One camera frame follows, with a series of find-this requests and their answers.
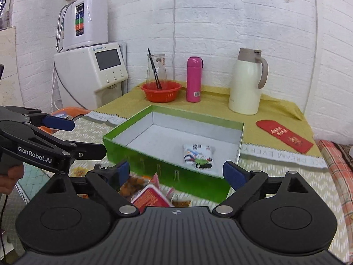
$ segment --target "small white package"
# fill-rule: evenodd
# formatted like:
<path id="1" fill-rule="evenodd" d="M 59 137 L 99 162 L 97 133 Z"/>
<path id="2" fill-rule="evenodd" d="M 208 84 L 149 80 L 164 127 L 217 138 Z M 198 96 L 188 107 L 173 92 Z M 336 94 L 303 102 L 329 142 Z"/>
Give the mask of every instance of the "small white package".
<path id="1" fill-rule="evenodd" d="M 185 144 L 184 160 L 185 163 L 199 169 L 212 168 L 213 148 L 202 144 Z"/>

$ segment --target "thermos handle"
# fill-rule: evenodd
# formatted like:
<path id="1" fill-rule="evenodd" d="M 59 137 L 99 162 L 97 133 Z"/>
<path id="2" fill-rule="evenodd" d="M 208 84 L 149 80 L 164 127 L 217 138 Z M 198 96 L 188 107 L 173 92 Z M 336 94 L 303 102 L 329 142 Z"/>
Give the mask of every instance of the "thermos handle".
<path id="1" fill-rule="evenodd" d="M 260 61 L 262 64 L 261 79 L 260 79 L 259 84 L 257 85 L 257 88 L 262 89 L 265 86 L 265 83 L 267 81 L 268 64 L 267 64 L 267 61 L 262 57 L 255 57 L 255 61 Z"/>

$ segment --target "metal screw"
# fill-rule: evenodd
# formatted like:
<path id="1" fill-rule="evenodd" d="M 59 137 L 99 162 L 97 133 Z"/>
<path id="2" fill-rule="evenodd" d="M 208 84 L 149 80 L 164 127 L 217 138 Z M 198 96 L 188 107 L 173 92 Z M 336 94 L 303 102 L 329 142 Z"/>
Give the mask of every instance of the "metal screw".
<path id="1" fill-rule="evenodd" d="M 219 214 L 230 214 L 233 212 L 233 208 L 229 205 L 220 205 L 216 207 L 216 212 Z"/>
<path id="2" fill-rule="evenodd" d="M 122 214 L 132 214 L 136 212 L 136 207 L 132 205 L 123 205 L 119 208 Z"/>

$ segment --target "pink bottle cap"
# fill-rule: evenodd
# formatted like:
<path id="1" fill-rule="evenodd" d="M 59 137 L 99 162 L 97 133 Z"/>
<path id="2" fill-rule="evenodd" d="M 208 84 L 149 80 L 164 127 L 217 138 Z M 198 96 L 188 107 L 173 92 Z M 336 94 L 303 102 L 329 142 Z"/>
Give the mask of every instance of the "pink bottle cap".
<path id="1" fill-rule="evenodd" d="M 203 60 L 200 57 L 190 57 L 188 67 L 203 68 Z"/>

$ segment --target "pink water bottle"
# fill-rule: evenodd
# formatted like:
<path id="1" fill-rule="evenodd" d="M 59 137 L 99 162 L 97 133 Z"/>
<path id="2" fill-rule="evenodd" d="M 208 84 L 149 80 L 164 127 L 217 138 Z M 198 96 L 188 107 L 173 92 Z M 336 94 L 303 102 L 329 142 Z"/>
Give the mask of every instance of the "pink water bottle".
<path id="1" fill-rule="evenodd" d="M 203 60 L 200 57 L 188 58 L 186 80 L 186 100 L 188 102 L 200 101 L 202 68 Z"/>

